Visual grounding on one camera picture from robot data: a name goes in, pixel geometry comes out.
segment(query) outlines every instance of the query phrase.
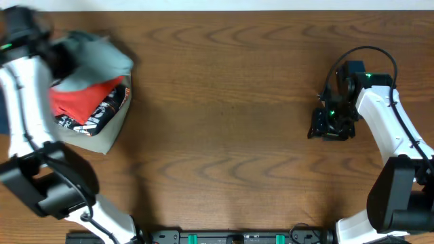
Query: green led light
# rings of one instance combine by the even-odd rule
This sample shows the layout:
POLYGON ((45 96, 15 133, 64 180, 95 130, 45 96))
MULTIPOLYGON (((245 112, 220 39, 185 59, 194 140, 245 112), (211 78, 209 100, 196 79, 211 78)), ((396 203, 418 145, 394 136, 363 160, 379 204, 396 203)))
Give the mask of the green led light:
POLYGON ((1 50, 3 50, 3 49, 6 49, 6 48, 9 48, 9 47, 11 47, 12 46, 12 44, 5 44, 5 45, 2 45, 1 47, 0 47, 0 49, 1 50))

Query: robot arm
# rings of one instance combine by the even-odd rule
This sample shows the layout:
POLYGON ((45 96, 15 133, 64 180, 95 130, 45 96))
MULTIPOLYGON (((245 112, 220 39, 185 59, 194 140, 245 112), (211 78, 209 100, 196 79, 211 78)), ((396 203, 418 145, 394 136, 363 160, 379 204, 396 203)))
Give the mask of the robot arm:
MULTIPOLYGON (((418 151, 412 146, 412 143, 392 111, 389 102, 389 92, 390 87, 386 85, 373 85, 371 88, 363 88, 355 105, 357 112, 369 125, 384 164, 386 164, 390 157, 398 157, 399 155, 407 155, 411 159, 422 159, 418 151)), ((398 91, 394 89, 393 100, 396 101, 395 107, 410 130, 410 133, 418 140, 419 147, 431 159, 431 155, 434 155, 434 150, 427 145, 414 128, 399 101, 398 95, 398 91)))
POLYGON ((1 50, 0 80, 11 144, 9 161, 0 165, 0 180, 38 216, 76 222, 106 244, 141 243, 131 216, 98 194, 90 164, 59 142, 54 129, 48 89, 59 64, 71 60, 64 60, 68 56, 62 47, 50 45, 34 12, 11 7, 4 14, 7 44, 1 50), (53 172, 34 178, 42 167, 53 172))
MULTIPOLYGON (((373 85, 371 88, 363 88, 360 91, 356 102, 357 112, 366 120, 369 128, 374 136, 374 139, 380 149, 383 163, 386 164, 390 158, 398 157, 399 155, 407 155, 410 159, 422 159, 421 155, 412 146, 406 133, 399 124, 392 108, 389 106, 390 87, 384 85, 373 85)), ((397 102, 396 107, 412 135, 419 141, 419 146, 424 153, 432 159, 434 150, 430 148, 420 137, 412 122, 404 111, 401 102, 399 101, 398 91, 393 90, 394 101, 397 102)), ((339 220, 336 223, 336 236, 340 244, 358 244, 369 243, 379 240, 388 235, 404 236, 409 233, 406 231, 393 231, 378 233, 370 224, 367 210, 363 210, 356 215, 339 220)))
POLYGON ((361 61, 345 62, 336 71, 336 76, 339 94, 332 95, 325 87, 320 97, 325 108, 314 110, 308 137, 346 140, 355 136, 354 122, 363 118, 384 163, 369 193, 367 209, 336 223, 337 242, 383 243, 390 236, 433 230, 433 176, 402 124, 430 163, 433 163, 434 151, 423 141, 405 113, 392 78, 367 73, 361 61), (391 89, 398 116, 391 106, 391 89), (412 191, 414 179, 425 186, 423 191, 412 191))

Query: wooden surface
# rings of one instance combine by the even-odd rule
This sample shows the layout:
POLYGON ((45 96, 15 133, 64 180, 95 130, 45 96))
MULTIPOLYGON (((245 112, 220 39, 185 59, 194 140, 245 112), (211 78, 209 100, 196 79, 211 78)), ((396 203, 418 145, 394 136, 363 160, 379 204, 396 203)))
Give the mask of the wooden surface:
MULTIPOLYGON (((145 228, 287 230, 365 208, 382 168, 366 122, 346 142, 307 140, 328 69, 358 45, 395 56, 404 108, 434 145, 434 12, 50 16, 57 34, 110 34, 136 62, 133 102, 111 152, 73 148, 94 166, 102 194, 145 228)), ((351 58, 391 72, 376 52, 351 58)), ((8 140, 0 137, 2 159, 8 140)), ((63 243, 70 230, 82 229, 36 217, 0 186, 0 243, 63 243)))

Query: green connector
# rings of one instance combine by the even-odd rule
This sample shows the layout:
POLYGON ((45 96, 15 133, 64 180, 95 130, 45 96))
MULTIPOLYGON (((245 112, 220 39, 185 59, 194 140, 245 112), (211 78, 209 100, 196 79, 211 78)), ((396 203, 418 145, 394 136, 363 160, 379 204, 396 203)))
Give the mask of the green connector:
POLYGON ((276 235, 276 244, 285 244, 285 236, 276 235))
POLYGON ((197 244, 197 235, 189 235, 189 244, 197 244))

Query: black base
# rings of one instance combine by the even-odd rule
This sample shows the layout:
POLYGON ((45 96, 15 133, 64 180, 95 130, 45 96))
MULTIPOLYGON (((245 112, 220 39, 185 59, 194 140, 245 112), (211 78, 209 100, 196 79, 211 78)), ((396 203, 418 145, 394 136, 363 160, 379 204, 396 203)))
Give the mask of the black base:
MULTIPOLYGON (((151 233, 146 244, 332 244, 330 231, 315 227, 296 227, 290 232, 178 232, 162 230, 151 233)), ((93 234, 69 233, 66 244, 104 244, 93 234)))

